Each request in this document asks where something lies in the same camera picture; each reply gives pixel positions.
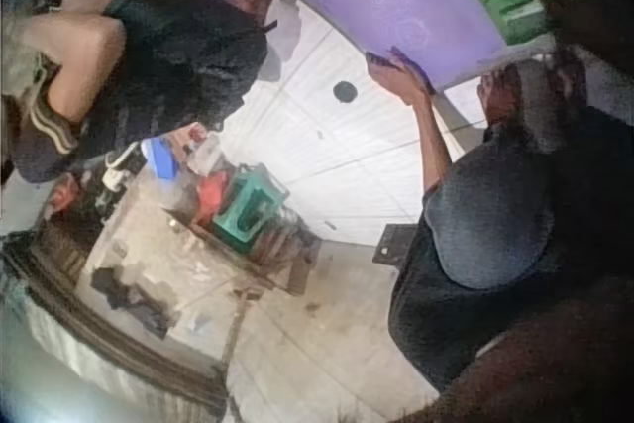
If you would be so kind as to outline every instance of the red object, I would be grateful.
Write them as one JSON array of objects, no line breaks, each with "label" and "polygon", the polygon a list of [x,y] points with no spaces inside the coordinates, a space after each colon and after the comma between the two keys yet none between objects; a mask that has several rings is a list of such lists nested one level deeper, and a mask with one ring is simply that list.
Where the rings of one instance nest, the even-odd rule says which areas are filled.
[{"label": "red object", "polygon": [[196,225],[205,226],[220,206],[229,181],[229,173],[225,170],[212,173],[209,177],[200,177],[198,191],[198,211],[192,220]]},{"label": "red object", "polygon": [[75,201],[79,195],[79,185],[70,173],[65,173],[55,184],[53,192],[45,207],[45,218],[48,220],[55,213],[61,212]]}]

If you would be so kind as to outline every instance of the knee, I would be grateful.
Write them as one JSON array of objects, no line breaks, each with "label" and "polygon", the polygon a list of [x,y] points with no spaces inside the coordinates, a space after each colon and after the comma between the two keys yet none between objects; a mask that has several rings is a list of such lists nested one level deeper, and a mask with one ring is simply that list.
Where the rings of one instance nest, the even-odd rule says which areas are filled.
[{"label": "knee", "polygon": [[118,59],[126,45],[126,29],[123,23],[109,17],[96,17],[85,30],[83,53],[95,58],[103,56]]}]

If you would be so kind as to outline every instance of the hand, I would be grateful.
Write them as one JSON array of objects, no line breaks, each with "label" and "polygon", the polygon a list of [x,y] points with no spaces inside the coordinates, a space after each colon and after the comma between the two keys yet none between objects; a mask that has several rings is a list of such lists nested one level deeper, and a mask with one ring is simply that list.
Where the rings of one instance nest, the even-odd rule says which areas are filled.
[{"label": "hand", "polygon": [[370,77],[406,105],[431,104],[434,90],[427,75],[396,47],[389,53],[389,59],[366,53],[366,62]]}]

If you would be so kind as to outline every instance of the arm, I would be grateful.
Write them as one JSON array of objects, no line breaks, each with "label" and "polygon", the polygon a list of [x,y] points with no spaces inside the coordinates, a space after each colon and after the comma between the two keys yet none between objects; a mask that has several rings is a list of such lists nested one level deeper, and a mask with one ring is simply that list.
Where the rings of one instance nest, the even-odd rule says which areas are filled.
[{"label": "arm", "polygon": [[423,158],[423,189],[427,192],[445,176],[452,160],[434,117],[431,100],[429,98],[421,99],[414,103],[412,108],[416,115],[418,134],[420,135],[420,152]]},{"label": "arm", "polygon": [[394,49],[386,60],[367,55],[371,78],[389,92],[412,106],[420,135],[423,158],[423,188],[434,187],[447,173],[451,158],[438,128],[432,107],[432,88],[418,65]]}]

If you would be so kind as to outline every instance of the wall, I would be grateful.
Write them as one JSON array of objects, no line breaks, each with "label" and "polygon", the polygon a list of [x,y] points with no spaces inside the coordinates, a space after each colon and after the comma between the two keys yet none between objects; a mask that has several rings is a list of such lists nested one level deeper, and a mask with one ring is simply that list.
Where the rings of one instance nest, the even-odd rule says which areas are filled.
[{"label": "wall", "polygon": [[0,308],[0,389],[12,423],[160,421],[103,392],[47,354],[11,310]]}]

